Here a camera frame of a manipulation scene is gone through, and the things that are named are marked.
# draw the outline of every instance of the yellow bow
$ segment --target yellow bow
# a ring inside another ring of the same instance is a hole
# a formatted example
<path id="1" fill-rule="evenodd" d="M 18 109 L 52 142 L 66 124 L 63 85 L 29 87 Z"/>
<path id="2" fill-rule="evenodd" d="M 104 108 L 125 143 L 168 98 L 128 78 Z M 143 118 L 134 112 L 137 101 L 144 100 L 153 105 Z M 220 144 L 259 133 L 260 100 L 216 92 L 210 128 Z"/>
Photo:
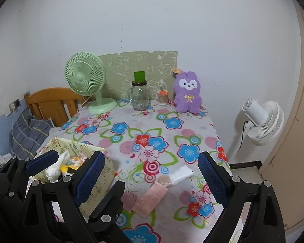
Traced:
<path id="1" fill-rule="evenodd" d="M 192 99 L 193 99 L 193 98 L 194 98 L 193 95 L 191 95 L 191 96 L 185 95 L 185 99 L 187 99 L 187 102 L 188 102 L 188 101 L 192 102 Z"/>

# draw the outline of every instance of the pink paper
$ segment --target pink paper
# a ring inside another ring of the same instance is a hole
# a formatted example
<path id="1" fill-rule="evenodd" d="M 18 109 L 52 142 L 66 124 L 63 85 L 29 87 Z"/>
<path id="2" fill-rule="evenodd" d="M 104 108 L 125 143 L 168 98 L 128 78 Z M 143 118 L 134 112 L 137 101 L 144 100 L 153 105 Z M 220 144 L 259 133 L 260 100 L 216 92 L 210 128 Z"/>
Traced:
<path id="1" fill-rule="evenodd" d="M 146 218 L 167 193 L 168 188 L 154 183 L 142 198 L 133 206 L 132 210 L 141 217 Z"/>

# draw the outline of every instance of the wire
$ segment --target wire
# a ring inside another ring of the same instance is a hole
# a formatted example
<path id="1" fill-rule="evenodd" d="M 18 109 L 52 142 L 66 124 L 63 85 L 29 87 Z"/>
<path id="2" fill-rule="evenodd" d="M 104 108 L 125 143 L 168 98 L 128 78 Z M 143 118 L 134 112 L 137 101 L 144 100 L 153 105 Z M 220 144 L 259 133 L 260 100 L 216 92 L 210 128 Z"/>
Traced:
<path id="1" fill-rule="evenodd" d="M 85 98 L 84 98 L 84 96 L 82 96 L 82 98 L 85 100 L 85 102 L 84 102 L 84 103 L 82 103 L 82 104 L 80 105 L 80 108 L 78 108 L 78 110 L 76 111 L 77 113 L 80 111 L 80 109 L 82 109 L 82 106 L 83 106 L 84 104 L 86 104 L 86 103 L 90 103 L 90 102 L 88 101 L 88 99 L 90 99 L 90 98 L 91 98 L 91 96 L 90 96 L 89 98 L 87 98 L 87 99 L 85 99 Z"/>
<path id="2" fill-rule="evenodd" d="M 12 150 L 12 140 L 13 140 L 13 128 L 14 128 L 14 111 L 12 111 L 12 123 L 11 123 L 11 156 L 14 155 L 13 150 Z"/>
<path id="3" fill-rule="evenodd" d="M 242 142 L 243 142 L 243 135 L 244 135 L 244 130 L 245 130 L 245 124 L 248 123 L 248 121 L 246 120 L 243 124 L 243 130 L 242 130 L 242 139 L 241 139 L 241 144 L 240 144 L 240 147 L 238 149 L 238 151 L 236 153 L 239 152 L 239 150 L 241 149 L 241 146 L 242 146 Z"/>

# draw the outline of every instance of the blue gripper pad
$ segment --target blue gripper pad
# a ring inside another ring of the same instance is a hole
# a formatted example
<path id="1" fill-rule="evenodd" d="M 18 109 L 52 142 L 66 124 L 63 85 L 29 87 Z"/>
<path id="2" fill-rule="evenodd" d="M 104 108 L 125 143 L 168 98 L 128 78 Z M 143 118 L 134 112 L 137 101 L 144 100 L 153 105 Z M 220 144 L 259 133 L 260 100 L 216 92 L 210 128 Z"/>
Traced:
<path id="1" fill-rule="evenodd" d="M 49 152 L 46 152 L 43 155 L 31 160 L 26 166 L 26 174 L 34 176 L 56 163 L 58 159 L 58 152 L 50 150 Z"/>
<path id="2" fill-rule="evenodd" d="M 216 171 L 219 170 L 219 167 L 223 167 L 218 166 L 208 152 L 202 152 L 199 154 L 198 167 L 209 188 L 211 189 L 216 202 L 222 204 L 223 207 L 226 208 L 229 202 L 229 199 L 227 198 L 227 185 L 223 182 Z"/>
<path id="3" fill-rule="evenodd" d="M 105 156 L 102 152 L 99 152 L 76 187 L 74 203 L 77 207 L 87 201 L 104 166 Z"/>

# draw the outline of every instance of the door frame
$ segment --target door frame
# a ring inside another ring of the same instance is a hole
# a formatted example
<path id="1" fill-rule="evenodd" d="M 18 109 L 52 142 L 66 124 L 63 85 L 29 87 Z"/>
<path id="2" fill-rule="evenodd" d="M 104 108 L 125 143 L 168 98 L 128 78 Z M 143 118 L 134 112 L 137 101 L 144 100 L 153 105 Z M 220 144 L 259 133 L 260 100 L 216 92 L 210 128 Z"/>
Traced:
<path id="1" fill-rule="evenodd" d="M 263 165 L 259 169 L 259 173 L 262 174 L 265 169 L 271 164 L 272 160 L 275 158 L 277 152 L 280 150 L 281 146 L 283 145 L 287 135 L 289 134 L 294 121 L 297 119 L 296 114 L 298 109 L 301 105 L 301 100 L 304 93 L 304 11 L 297 0 L 293 0 L 294 6 L 297 13 L 298 23 L 300 26 L 300 33 L 301 33 L 301 70 L 300 70 L 300 77 L 298 80 L 298 86 L 296 90 L 296 95 L 294 99 L 293 106 L 291 108 L 290 114 L 286 121 L 286 124 L 281 132 L 280 137 L 278 138 L 275 146 L 271 150 L 270 154 L 264 161 Z"/>

